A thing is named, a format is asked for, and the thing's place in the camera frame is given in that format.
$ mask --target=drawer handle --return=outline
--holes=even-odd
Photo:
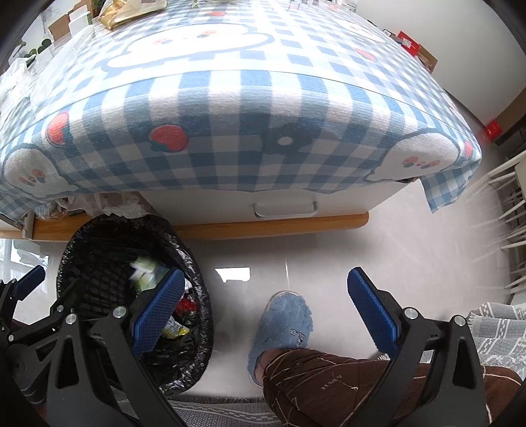
[[[318,202],[312,202],[312,212],[307,213],[287,213],[285,215],[263,215],[257,211],[257,203],[254,203],[254,216],[257,219],[292,219],[292,218],[310,218],[318,213]]]

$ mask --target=slipper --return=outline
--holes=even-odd
[[[256,385],[259,356],[270,349],[305,348],[312,332],[312,316],[303,297],[292,291],[275,294],[261,316],[254,343],[248,354],[247,369]]]

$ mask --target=brown pants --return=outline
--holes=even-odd
[[[356,360],[309,349],[289,350],[265,370],[265,400],[284,425],[341,427],[365,400],[387,364],[382,360]],[[428,364],[419,365],[395,419],[415,408],[428,370]],[[483,374],[491,422],[508,405],[522,381],[507,368],[483,367]]]

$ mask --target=floor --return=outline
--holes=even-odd
[[[247,354],[266,303],[283,289],[302,294],[312,309],[310,347],[372,356],[376,348],[346,291],[347,273],[356,266],[400,305],[416,307],[428,318],[449,320],[485,301],[505,302],[509,254],[499,246],[507,227],[496,220],[502,208],[485,177],[501,162],[494,147],[486,146],[483,164],[461,199],[434,214],[421,184],[414,182],[373,209],[369,223],[358,230],[189,242],[209,288],[216,335],[209,367],[188,393],[261,395],[249,380]],[[64,247],[41,245],[41,253],[48,255],[48,278],[19,304],[18,320],[33,322],[47,315]],[[4,279],[20,275],[16,257],[4,258],[10,259],[3,263]]]

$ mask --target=silver bolt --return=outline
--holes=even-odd
[[[66,323],[67,324],[73,324],[77,321],[77,315],[74,313],[68,314],[66,316]]]
[[[464,317],[462,316],[455,316],[455,323],[458,325],[458,326],[464,326],[466,324],[466,320]]]
[[[119,306],[113,310],[113,317],[116,317],[117,319],[120,319],[121,317],[124,317],[125,315],[126,315],[126,307]]]
[[[414,308],[411,308],[411,307],[406,308],[403,314],[405,314],[405,316],[411,320],[414,320],[418,317],[418,311],[416,311]]]

